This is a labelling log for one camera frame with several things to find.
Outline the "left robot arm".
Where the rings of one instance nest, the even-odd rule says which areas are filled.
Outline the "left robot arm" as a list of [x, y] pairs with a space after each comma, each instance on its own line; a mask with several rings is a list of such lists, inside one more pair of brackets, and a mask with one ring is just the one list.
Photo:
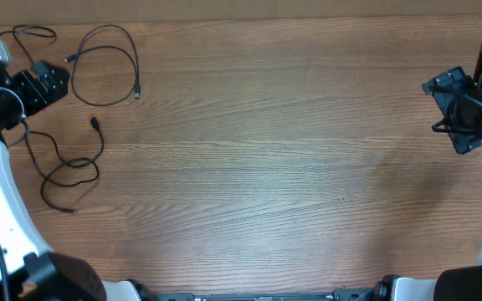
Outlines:
[[11, 130], [68, 93], [69, 72], [40, 61], [9, 75], [0, 49], [0, 300], [105, 300], [84, 260], [57, 254], [34, 226], [13, 179], [3, 130]]

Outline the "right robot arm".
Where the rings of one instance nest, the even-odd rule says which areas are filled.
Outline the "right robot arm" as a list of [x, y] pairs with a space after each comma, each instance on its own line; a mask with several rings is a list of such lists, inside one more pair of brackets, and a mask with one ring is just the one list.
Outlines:
[[[422, 89], [434, 98], [443, 116], [433, 131], [447, 134], [459, 155], [482, 149], [482, 44], [474, 74], [454, 67], [425, 82]], [[361, 299], [482, 301], [482, 245], [472, 267], [446, 270], [436, 279], [388, 274]]]

